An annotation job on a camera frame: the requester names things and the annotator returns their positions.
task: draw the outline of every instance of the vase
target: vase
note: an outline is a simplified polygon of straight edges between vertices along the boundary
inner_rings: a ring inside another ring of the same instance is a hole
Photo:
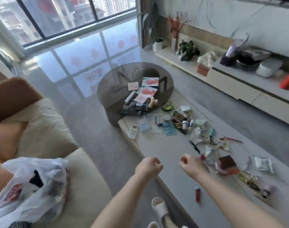
[[[163,47],[163,39],[159,39],[159,41],[161,42],[155,42],[153,44],[153,51],[156,53],[156,52],[159,52],[160,50],[162,50],[162,47]]]
[[[178,39],[175,39],[172,37],[172,42],[171,42],[171,51],[172,53],[177,53],[178,50]]]

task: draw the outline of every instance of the glass tabletop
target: glass tabletop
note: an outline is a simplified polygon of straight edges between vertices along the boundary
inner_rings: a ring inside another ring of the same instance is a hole
[[[142,83],[143,77],[159,77],[158,90],[154,95],[161,107],[172,95],[174,83],[168,71],[159,65],[147,62],[134,62],[118,66],[108,72],[97,87],[97,96],[104,109],[108,112],[119,113],[125,99],[132,91],[128,89],[129,82]]]

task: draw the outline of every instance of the floor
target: floor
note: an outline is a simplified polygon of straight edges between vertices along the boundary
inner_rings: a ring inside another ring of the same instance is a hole
[[[113,195],[133,175],[140,159],[120,129],[108,123],[96,90],[108,71],[130,62],[151,62],[164,67],[185,98],[195,100],[289,166],[289,125],[189,76],[164,62],[151,49],[139,48],[137,41],[136,19],[129,19],[41,51],[20,65],[21,76],[53,101]],[[190,223],[157,181],[152,181],[139,203],[134,227],[147,227],[156,220],[150,205],[156,196],[165,199],[179,226]]]

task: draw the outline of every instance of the rectangular coffee table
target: rectangular coffee table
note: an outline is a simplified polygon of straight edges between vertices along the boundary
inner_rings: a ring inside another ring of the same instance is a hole
[[[210,173],[219,181],[223,182],[241,195],[249,198],[254,203],[263,207],[265,210],[280,220],[285,221],[289,225],[289,168],[221,121],[215,115],[201,107],[198,103],[187,101],[176,90],[173,91],[170,101],[174,104],[174,109],[179,108],[181,105],[189,105],[193,113],[192,118],[206,119],[206,128],[215,128],[215,136],[217,138],[227,136],[243,141],[243,144],[231,142],[230,152],[220,150],[222,156],[231,155],[239,168],[245,166],[248,156],[267,157],[272,160],[277,175],[266,175],[265,173],[258,171],[253,165],[251,166],[250,171],[254,175],[264,176],[265,179],[280,189],[277,194],[277,198],[280,200],[279,202],[276,200],[274,208],[269,207],[257,199],[253,195],[252,190],[243,182],[238,180],[237,176],[222,177],[217,175],[214,169],[210,167],[209,169]],[[154,111],[154,114],[165,115],[170,114],[171,112],[166,113],[161,109],[158,109]],[[179,161],[185,153],[199,156],[198,152],[194,150],[188,142],[189,134],[183,135],[177,130],[177,135],[165,136],[164,131],[162,134],[158,134],[150,131],[141,133],[140,130],[138,130],[136,138],[131,139],[128,138],[128,134],[133,125],[137,125],[136,117],[126,116],[119,121],[119,126],[125,138],[141,158],[157,157],[162,162],[164,169],[159,174],[159,177],[157,177],[157,180],[165,188],[167,193],[180,209],[184,211],[186,215],[189,215],[200,228],[231,227],[230,222],[226,219],[207,192],[202,188],[201,203],[196,203],[195,188],[199,186],[199,184],[188,177],[180,168]],[[204,145],[199,144],[198,148],[201,153],[205,152]]]

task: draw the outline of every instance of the black pen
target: black pen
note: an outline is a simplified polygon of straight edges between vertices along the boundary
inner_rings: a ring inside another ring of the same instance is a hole
[[[196,147],[196,145],[192,142],[192,140],[189,140],[189,142],[193,146],[193,148],[200,154],[200,150]]]

